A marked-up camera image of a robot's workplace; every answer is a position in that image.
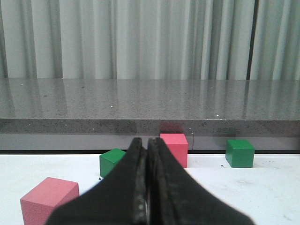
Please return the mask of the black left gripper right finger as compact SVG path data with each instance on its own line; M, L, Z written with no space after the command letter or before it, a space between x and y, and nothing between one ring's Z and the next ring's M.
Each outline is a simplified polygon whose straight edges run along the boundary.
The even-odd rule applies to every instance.
M151 225L254 223L198 184L158 137L148 141L147 176Z

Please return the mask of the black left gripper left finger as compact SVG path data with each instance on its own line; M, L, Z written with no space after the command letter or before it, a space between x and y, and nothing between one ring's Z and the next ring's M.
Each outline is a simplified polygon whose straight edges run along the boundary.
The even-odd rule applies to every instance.
M55 209L46 224L147 224L146 157L141 138L134 138L107 176L91 190Z

